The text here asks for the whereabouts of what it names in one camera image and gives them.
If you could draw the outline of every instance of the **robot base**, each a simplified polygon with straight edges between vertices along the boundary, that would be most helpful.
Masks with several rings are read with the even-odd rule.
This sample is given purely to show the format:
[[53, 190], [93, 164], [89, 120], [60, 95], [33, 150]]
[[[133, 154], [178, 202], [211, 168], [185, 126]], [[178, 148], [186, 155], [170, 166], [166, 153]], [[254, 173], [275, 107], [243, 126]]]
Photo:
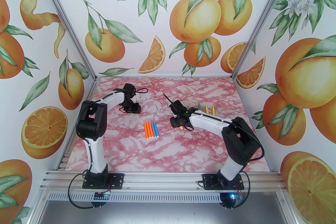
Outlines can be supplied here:
[[231, 181], [225, 179], [220, 171], [217, 174], [203, 174], [202, 178], [205, 190], [237, 190], [236, 186], [240, 190], [244, 189], [240, 174], [237, 174]]
[[124, 174], [109, 173], [106, 167], [102, 173], [96, 174], [88, 171], [84, 177], [83, 189], [122, 189]]

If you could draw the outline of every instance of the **orange illustration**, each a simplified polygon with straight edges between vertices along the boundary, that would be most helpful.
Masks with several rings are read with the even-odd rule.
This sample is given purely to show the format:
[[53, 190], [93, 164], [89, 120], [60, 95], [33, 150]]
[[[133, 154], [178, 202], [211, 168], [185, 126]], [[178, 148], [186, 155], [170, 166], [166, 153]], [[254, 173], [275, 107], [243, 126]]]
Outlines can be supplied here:
[[242, 88], [252, 88], [255, 86], [265, 68], [266, 57], [257, 62], [251, 69], [237, 75], [236, 81]]
[[155, 36], [148, 56], [142, 66], [139, 68], [138, 73], [147, 74], [157, 70], [163, 64], [165, 58], [165, 47], [163, 46], [162, 41], [157, 36]]
[[59, 58], [58, 47], [60, 45], [60, 41], [64, 36], [65, 29], [56, 14], [52, 14], [49, 12], [37, 13], [34, 14], [34, 10], [36, 8], [38, 0], [21, 0], [20, 2], [20, 12], [21, 17], [24, 21], [24, 24], [30, 30], [38, 30], [44, 26], [48, 26], [53, 22], [57, 22], [59, 24], [57, 38], [54, 42], [54, 54], [56, 58]]
[[217, 0], [203, 0], [195, 6], [186, 20], [190, 0], [180, 0], [173, 8], [169, 25], [172, 34], [181, 41], [197, 43], [208, 38], [216, 30], [221, 17]]
[[4, 28], [7, 27], [9, 18], [10, 14], [7, 2], [6, 0], [0, 0], [0, 32], [2, 32]]
[[42, 107], [25, 120], [21, 131], [22, 146], [32, 158], [47, 158], [60, 148], [66, 130], [67, 117], [62, 110], [54, 106]]
[[85, 36], [85, 46], [89, 53], [102, 62], [117, 62], [125, 55], [125, 45], [122, 40], [115, 37], [108, 29], [102, 30], [101, 48], [100, 49], [92, 40], [90, 33]]
[[229, 48], [223, 55], [220, 66], [224, 72], [232, 73], [238, 59], [245, 48], [246, 42], [240, 42]]
[[32, 185], [31, 173], [29, 165], [19, 159], [5, 160], [0, 163], [0, 180], [7, 182], [2, 192], [6, 199], [1, 200], [1, 224], [11, 224], [24, 206]]
[[235, 17], [234, 0], [218, 0], [221, 6], [221, 20], [218, 27], [215, 30], [216, 34], [219, 35], [230, 35], [238, 32], [242, 29], [252, 14], [252, 2], [251, 0], [246, 0], [245, 6], [240, 12], [240, 14]]
[[265, 128], [272, 139], [281, 145], [291, 146], [301, 140], [306, 130], [306, 116], [303, 109], [298, 110], [295, 122], [285, 136], [280, 137], [283, 122], [269, 124], [286, 105], [288, 105], [288, 102], [282, 97], [281, 93], [273, 94], [266, 100], [262, 115]]
[[305, 38], [295, 42], [284, 51], [276, 65], [277, 86], [283, 97], [296, 107], [319, 107], [336, 96], [335, 57], [312, 57], [293, 67], [320, 41]]
[[184, 57], [185, 57], [186, 62], [193, 67], [204, 67], [204, 66], [207, 66], [213, 63], [215, 60], [217, 60], [221, 52], [220, 42], [214, 37], [209, 37], [209, 42], [212, 47], [211, 61], [209, 61], [208, 56], [206, 55], [206, 53], [204, 53], [201, 60], [197, 62], [198, 49], [200, 45], [200, 43], [197, 42], [197, 43], [189, 43], [186, 46], [186, 49], [184, 52]]
[[291, 152], [283, 159], [280, 173], [306, 223], [335, 223], [336, 175], [324, 161], [307, 152]]
[[62, 105], [68, 110], [76, 109], [84, 96], [84, 83], [81, 74], [75, 69], [68, 69], [66, 74], [67, 90], [62, 82], [59, 83], [59, 98]]
[[311, 108], [310, 112], [318, 130], [336, 143], [336, 97], [322, 106]]
[[0, 32], [0, 46], [8, 53], [6, 60], [0, 57], [0, 79], [16, 76], [23, 68], [24, 53], [19, 42], [6, 32]]

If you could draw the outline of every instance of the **orange marker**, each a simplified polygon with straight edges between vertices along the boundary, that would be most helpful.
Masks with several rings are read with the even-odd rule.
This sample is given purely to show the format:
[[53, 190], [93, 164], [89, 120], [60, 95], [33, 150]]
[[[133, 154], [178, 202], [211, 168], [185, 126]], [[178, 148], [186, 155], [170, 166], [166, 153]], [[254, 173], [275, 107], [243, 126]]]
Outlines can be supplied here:
[[149, 128], [149, 131], [150, 131], [150, 136], [154, 137], [153, 128], [151, 127], [151, 123], [150, 122], [148, 122], [148, 128]]
[[147, 130], [147, 123], [144, 124], [144, 127], [145, 127], [146, 139], [149, 139], [149, 133], [148, 133], [148, 130]]

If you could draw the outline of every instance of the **metal floor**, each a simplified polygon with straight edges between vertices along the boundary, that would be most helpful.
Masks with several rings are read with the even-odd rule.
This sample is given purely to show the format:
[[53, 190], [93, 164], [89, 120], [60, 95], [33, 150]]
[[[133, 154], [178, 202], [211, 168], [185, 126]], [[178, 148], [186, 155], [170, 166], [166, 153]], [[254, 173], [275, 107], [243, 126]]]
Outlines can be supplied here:
[[219, 204], [116, 203], [81, 210], [68, 201], [49, 201], [39, 224], [286, 224], [275, 193], [252, 192], [246, 203], [225, 210]]

